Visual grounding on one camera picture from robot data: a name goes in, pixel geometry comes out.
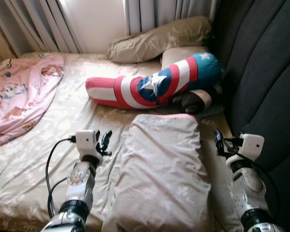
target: mattress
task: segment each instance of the mattress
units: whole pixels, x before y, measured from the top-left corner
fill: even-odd
[[[119,65],[106,60],[104,55],[61,55],[64,58],[65,74],[48,110],[31,131],[0,146],[0,230],[36,232],[49,221],[45,180],[45,163],[49,152],[58,140],[67,138],[76,131],[90,129],[100,130],[101,134],[108,130],[113,131],[109,144],[109,150],[113,154],[104,157],[103,164],[97,168],[93,207],[86,223],[89,231],[101,231],[114,197],[114,185],[119,177],[122,143],[127,137],[132,120],[139,113],[178,113],[176,109],[168,107],[124,110],[97,105],[86,93],[85,81],[89,77],[149,75],[161,69],[158,60]],[[31,53],[23,57],[37,56],[38,54]],[[204,161],[207,160],[211,165],[211,158],[216,159],[216,155],[213,153],[214,138],[209,131],[215,125],[230,135],[230,129],[223,114],[202,119],[199,123],[201,136],[203,131],[205,137],[207,136],[203,140],[204,151],[210,151],[210,154],[204,155],[207,156]],[[79,154],[75,144],[59,144],[49,166],[51,186],[66,177],[77,161]],[[64,200],[65,191],[66,185],[63,183],[55,188],[53,198],[57,210]]]

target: black cable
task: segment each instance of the black cable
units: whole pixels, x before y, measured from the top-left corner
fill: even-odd
[[[238,155],[239,157],[241,157],[244,160],[247,160],[248,162],[250,162],[253,166],[256,166],[258,169],[260,169],[265,175],[266,177],[269,179],[269,181],[271,182],[272,187],[274,188],[274,192],[276,195],[276,204],[277,204],[277,213],[274,217],[274,220],[277,221],[278,216],[279,216],[279,209],[280,209],[280,199],[279,199],[279,192],[277,189],[277,186],[275,185],[273,179],[271,178],[271,176],[269,175],[269,173],[267,172],[267,170],[265,170],[262,166],[258,165],[256,162],[252,161],[251,159],[243,156],[242,154],[238,153],[237,151],[235,151],[224,139],[223,139],[223,143],[226,145],[226,147],[229,149],[230,152]]]
[[[68,141],[68,140],[71,140],[71,138],[68,138],[68,139],[61,139],[59,140],[53,147],[53,149],[51,150],[51,152],[49,153],[49,156],[48,156],[48,159],[47,159],[47,162],[46,162],[46,167],[45,167],[45,177],[46,177],[46,184],[47,184],[47,189],[48,189],[48,194],[50,193],[50,184],[49,184],[49,178],[48,178],[48,166],[49,166],[49,162],[50,162],[50,159],[52,158],[52,155],[54,153],[54,150],[56,148],[56,146],[63,142],[63,141]],[[54,202],[53,202],[53,199],[51,199],[51,210],[52,210],[52,213],[55,214],[55,208],[54,208]]]
[[[55,183],[55,185],[50,189],[50,192],[48,193],[48,198],[47,198],[47,210],[48,210],[48,215],[50,218],[52,218],[55,214],[53,214],[53,211],[51,210],[51,202],[53,201],[53,191],[55,189],[55,187],[60,184],[61,182],[65,181],[67,178],[63,178],[62,180],[58,181],[57,183]]]

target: upholstered headboard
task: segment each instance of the upholstered headboard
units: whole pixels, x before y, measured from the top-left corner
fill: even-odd
[[[257,162],[278,187],[278,223],[290,231],[290,0],[223,0],[214,34],[229,125],[234,135],[265,137]],[[275,214],[275,194],[265,183]]]

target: pink cartoon blanket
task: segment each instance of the pink cartoon blanket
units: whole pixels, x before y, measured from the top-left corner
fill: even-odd
[[[63,58],[0,63],[0,145],[31,130],[49,107],[63,77]]]

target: white star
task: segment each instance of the white star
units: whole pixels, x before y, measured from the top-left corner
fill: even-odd
[[[207,52],[200,54],[200,57],[202,57],[202,59],[210,59],[209,54]]]
[[[163,81],[167,76],[159,76],[158,72],[149,76],[149,81],[143,85],[142,88],[151,89],[154,91],[154,94],[157,96],[157,86],[161,81]]]

